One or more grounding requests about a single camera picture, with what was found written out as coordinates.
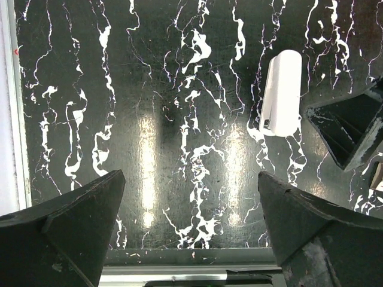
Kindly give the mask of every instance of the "white plastic object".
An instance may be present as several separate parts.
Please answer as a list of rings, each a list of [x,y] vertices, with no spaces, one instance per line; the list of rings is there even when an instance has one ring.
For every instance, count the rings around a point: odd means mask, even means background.
[[[284,50],[269,64],[259,130],[266,136],[291,136],[299,125],[302,57]]]

